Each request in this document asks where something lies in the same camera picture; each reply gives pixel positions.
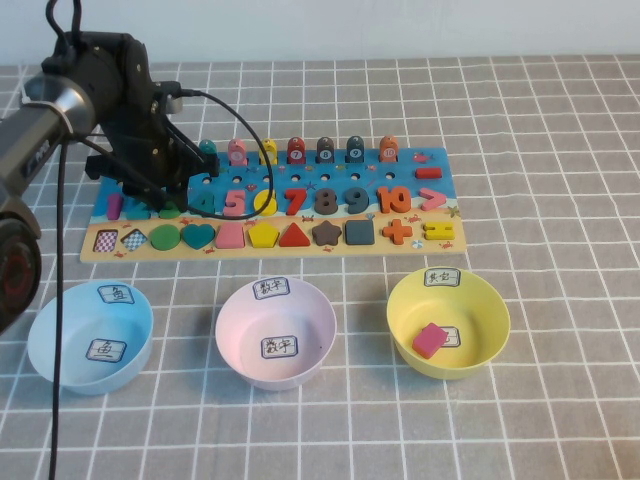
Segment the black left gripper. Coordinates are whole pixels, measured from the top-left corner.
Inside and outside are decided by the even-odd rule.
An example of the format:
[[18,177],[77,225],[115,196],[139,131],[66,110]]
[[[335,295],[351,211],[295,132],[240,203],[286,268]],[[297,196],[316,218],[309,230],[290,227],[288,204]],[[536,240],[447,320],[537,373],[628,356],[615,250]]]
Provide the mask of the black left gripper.
[[[155,81],[149,72],[144,44],[131,36],[88,36],[96,52],[109,54],[122,92],[99,125],[110,142],[115,159],[171,192],[179,211],[189,207],[189,179],[199,173],[219,174],[219,160],[207,155],[168,118],[181,109],[182,85]],[[165,199],[154,190],[124,184],[127,215],[150,215],[161,210]]]

